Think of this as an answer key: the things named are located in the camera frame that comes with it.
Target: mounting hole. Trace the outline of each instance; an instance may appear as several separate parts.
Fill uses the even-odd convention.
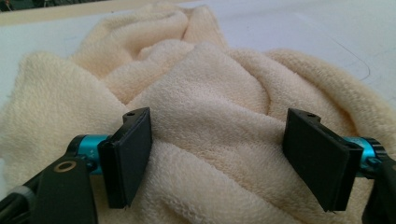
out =
[[[76,166],[77,163],[75,161],[64,161],[56,165],[55,168],[53,168],[53,171],[56,173],[64,173],[73,170]]]

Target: cable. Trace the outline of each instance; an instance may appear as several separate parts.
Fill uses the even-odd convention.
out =
[[[29,209],[27,200],[18,193],[9,194],[5,200],[9,203],[6,204],[6,206],[3,206],[0,211],[0,223],[5,223]]]

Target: table surface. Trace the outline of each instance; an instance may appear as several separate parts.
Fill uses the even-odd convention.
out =
[[[23,55],[44,50],[67,57],[99,20],[130,13],[148,2],[155,1],[119,0],[0,13],[0,106],[12,91]],[[179,3],[183,7],[210,6],[232,48],[289,48],[317,56],[347,70],[396,109],[395,1],[173,2],[183,2]]]

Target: cream towel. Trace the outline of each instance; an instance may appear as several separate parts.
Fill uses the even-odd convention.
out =
[[[324,213],[285,159],[287,109],[340,135],[372,136],[394,156],[395,113],[358,80],[280,49],[229,49],[207,7],[168,4],[100,22],[69,59],[21,63],[1,113],[8,187],[58,159],[81,133],[114,133],[151,108],[154,144],[131,208],[110,210],[92,178],[100,223],[359,223],[371,181],[346,212]]]

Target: towel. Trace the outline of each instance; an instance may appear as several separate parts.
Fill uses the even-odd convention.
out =
[[[325,213],[282,153],[289,107],[396,153],[396,116],[357,79],[290,49],[232,49],[208,7],[159,3],[99,22],[69,58],[28,55],[0,114],[10,189],[61,157],[78,134],[114,133],[149,106],[153,146],[132,206],[100,223],[360,223],[372,180]]]

